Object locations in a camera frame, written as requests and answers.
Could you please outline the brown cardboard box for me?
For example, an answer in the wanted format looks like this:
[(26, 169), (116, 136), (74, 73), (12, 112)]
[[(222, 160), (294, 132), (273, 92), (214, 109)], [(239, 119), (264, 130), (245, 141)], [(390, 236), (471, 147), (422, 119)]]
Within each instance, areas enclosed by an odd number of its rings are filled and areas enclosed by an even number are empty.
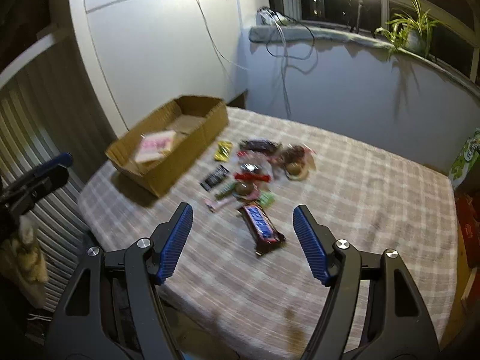
[(224, 100), (182, 96), (165, 103), (106, 150), (115, 169), (162, 197), (228, 125)]

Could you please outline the clear red cake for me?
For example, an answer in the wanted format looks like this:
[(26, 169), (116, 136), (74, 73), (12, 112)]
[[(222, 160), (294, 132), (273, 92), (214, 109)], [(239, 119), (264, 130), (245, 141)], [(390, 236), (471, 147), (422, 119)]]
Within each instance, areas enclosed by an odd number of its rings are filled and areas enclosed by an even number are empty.
[(264, 156), (247, 155), (238, 158), (238, 170), (234, 173), (235, 194), (247, 197), (260, 190), (273, 179), (272, 167)]

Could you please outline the pink white snack pouch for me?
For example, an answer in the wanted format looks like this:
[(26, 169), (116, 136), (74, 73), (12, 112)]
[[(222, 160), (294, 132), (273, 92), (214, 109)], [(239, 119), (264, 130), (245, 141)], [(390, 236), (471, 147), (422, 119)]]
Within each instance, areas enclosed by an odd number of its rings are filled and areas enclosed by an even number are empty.
[(166, 130), (142, 135), (142, 139), (133, 157), (136, 164), (145, 164), (160, 160), (168, 155), (173, 148), (176, 132)]

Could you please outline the white power strip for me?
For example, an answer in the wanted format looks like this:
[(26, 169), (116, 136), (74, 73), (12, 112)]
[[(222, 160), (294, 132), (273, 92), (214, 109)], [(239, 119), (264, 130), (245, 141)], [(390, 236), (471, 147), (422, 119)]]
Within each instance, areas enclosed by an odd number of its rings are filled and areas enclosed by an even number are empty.
[(256, 24), (258, 25), (277, 26), (283, 25), (284, 21), (285, 16), (269, 7), (261, 7), (256, 12)]

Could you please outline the small black snack packet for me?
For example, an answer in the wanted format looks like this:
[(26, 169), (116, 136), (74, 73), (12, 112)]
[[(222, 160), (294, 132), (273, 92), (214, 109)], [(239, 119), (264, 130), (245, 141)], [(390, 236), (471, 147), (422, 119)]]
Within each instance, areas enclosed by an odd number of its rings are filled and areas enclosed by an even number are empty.
[(200, 186), (206, 191), (211, 191), (216, 186), (221, 184), (229, 175), (230, 171), (223, 165), (219, 165), (204, 180), (200, 182)]

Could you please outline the green cartoon bag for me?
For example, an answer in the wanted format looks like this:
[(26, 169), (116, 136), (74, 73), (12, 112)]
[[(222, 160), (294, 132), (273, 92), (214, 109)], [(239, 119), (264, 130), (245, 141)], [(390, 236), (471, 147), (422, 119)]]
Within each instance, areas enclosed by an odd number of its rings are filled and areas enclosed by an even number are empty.
[(478, 127), (475, 129), (474, 134), (467, 139), (448, 172), (448, 178), (454, 190), (458, 189), (465, 182), (476, 164), (479, 164)]

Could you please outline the yellow candy packet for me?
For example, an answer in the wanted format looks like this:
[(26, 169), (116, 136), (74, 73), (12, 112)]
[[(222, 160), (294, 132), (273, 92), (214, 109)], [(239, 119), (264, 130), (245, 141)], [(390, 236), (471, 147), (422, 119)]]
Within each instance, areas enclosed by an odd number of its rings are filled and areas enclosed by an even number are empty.
[(232, 150), (233, 143), (231, 141), (218, 141), (213, 158), (217, 162), (227, 163), (230, 160)]

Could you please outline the green clear candy packet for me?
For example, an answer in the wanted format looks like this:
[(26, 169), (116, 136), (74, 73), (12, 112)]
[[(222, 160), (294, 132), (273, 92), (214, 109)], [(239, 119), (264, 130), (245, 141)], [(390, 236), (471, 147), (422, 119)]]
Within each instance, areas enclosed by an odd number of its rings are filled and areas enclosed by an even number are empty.
[(275, 202), (275, 196), (270, 191), (262, 191), (257, 201), (265, 209)]

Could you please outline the grey windowsill cushion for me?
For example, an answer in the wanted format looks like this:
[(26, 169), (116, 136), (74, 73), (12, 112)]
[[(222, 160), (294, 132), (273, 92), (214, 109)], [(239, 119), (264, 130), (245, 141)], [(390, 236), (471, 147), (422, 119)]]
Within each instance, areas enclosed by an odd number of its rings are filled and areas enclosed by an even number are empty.
[[(267, 25), (253, 26), (249, 30), (248, 38), (251, 43), (265, 45), (267, 45), (268, 43), (282, 43), (282, 39), (285, 39), (287, 43), (295, 43), (315, 39), (321, 41), (331, 41), (334, 43), (356, 44), (359, 47), (366, 47), (376, 50), (393, 50), (393, 46), (386, 41), (380, 41), (362, 35), (345, 33), (331, 28), (315, 27), (310, 29), (295, 25), (281, 26), (280, 29), (281, 30), (278, 30), (274, 26)], [(466, 78), (462, 77), (461, 75), (449, 69), (445, 69), (444, 67), (441, 67), (436, 63), (433, 63), (419, 55), (416, 55), (402, 48), (398, 50), (398, 54), (408, 55), (416, 61), (425, 64), (425, 66), (428, 66), (429, 68), (434, 69), (436, 72), (445, 75), (448, 80), (457, 84), (462, 89), (466, 90), (476, 98), (479, 98), (479, 87), (471, 81), (467, 80)]]

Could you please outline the white cabinet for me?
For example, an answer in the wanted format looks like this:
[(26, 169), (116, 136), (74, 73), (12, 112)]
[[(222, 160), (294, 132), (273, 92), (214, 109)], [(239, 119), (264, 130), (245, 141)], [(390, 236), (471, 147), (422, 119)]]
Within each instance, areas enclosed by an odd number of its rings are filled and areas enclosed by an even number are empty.
[(247, 89), (239, 0), (68, 0), (80, 58), (117, 136), (182, 95)]

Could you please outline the green white candy stick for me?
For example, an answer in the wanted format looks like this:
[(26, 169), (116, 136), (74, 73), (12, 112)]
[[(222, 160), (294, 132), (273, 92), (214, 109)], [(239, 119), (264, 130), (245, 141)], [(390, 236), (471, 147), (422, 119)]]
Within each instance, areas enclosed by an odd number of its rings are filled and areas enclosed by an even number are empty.
[(217, 212), (222, 207), (233, 203), (236, 200), (234, 196), (237, 183), (235, 181), (230, 182), (223, 189), (214, 195), (213, 200), (206, 200), (205, 205), (210, 212)]

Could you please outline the light tripod stand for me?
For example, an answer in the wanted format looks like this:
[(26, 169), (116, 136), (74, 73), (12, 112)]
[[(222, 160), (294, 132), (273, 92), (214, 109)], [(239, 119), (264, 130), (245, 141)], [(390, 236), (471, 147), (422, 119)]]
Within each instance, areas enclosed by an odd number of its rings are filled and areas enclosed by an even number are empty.
[(352, 12), (352, 18), (350, 21), (350, 32), (359, 34), (362, 14), (365, 10), (365, 0), (349, 0), (349, 2), (355, 2), (356, 8)]

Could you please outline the checkered beige tablecloth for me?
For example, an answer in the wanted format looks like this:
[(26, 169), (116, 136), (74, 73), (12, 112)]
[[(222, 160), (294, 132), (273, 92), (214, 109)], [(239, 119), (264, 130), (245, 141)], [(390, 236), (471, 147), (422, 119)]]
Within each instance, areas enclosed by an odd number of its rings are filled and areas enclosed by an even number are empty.
[(258, 257), (236, 205), (211, 212), (202, 180), (215, 169), (208, 148), (168, 193), (156, 198), (105, 163), (78, 206), (104, 250), (149, 236), (178, 204), (193, 206), (193, 228), (160, 296), (247, 359), (298, 359), (320, 317), (327, 289), (312, 276), (292, 227), (304, 204), (319, 224), (358, 250), (393, 248), (407, 265), (442, 336), (456, 292), (457, 218), (448, 178), (349, 137), (231, 108), (226, 141), (253, 137), (303, 143), (315, 169), (304, 181), (272, 183), (267, 209), (286, 244)]

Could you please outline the large Snickers bar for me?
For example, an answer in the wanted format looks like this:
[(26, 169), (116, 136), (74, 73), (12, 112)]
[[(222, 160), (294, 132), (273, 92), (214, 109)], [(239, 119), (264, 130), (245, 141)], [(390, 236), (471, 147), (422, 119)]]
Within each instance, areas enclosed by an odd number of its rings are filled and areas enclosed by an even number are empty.
[(259, 257), (285, 244), (285, 236), (278, 232), (260, 204), (256, 202), (247, 203), (242, 205), (238, 212), (256, 242), (256, 254)]

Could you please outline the dark small Snickers bar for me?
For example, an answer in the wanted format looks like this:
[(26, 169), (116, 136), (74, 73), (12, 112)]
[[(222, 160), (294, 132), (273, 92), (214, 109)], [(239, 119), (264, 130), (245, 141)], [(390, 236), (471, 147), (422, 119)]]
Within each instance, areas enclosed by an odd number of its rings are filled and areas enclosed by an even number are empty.
[(239, 150), (241, 151), (255, 151), (268, 155), (275, 154), (281, 147), (281, 143), (255, 139), (255, 140), (242, 140), (239, 143)]

